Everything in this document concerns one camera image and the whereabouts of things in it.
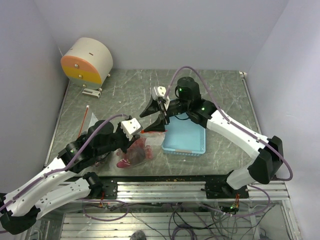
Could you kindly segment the magenta eggplant toy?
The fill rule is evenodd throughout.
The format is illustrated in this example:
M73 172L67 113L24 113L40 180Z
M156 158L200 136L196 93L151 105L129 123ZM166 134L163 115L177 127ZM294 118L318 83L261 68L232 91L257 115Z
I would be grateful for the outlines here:
M116 167L119 169L125 169L129 168L131 166L131 163L128 159L121 159L117 164Z

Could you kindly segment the pink grape bunch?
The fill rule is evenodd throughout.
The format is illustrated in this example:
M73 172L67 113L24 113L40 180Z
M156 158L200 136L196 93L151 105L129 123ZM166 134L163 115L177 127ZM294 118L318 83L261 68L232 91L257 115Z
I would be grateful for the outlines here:
M132 146L130 147L130 149L133 148L142 148L144 149L145 152L145 159L147 160L151 160L153 158L153 151L151 149L151 147L149 145L146 145L146 139L145 138L139 138L138 140L136 140Z

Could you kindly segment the dark red round fruit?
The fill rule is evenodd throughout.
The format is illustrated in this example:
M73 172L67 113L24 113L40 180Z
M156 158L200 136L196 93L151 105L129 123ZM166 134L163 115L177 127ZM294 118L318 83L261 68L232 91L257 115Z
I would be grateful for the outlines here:
M145 161L146 154L143 148L135 147L128 151L127 159L130 161L131 166L136 166Z

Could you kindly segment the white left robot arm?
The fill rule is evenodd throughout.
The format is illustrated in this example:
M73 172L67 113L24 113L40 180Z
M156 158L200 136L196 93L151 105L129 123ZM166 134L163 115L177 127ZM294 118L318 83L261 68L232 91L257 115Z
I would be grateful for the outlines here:
M118 123L99 120L66 145L57 157L31 180L0 195L0 224L5 232L20 234L49 212L77 199L96 199L104 185L94 172L87 172L69 185L58 185L93 166L118 149L126 152L142 130L136 118Z

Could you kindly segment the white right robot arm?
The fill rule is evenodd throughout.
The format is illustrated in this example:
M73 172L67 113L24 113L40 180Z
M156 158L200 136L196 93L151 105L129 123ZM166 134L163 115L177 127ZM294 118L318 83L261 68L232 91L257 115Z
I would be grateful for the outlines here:
M259 134L219 111L213 102L202 98L199 84L192 77L177 81L176 99L166 97L167 92L164 86L152 89L150 101L139 116L158 113L158 117L145 132L164 132L171 117L186 114L193 123L227 138L252 159L250 164L227 174L220 186L224 197L231 198L240 188L254 182L266 185L276 175L283 164L283 143L279 137Z

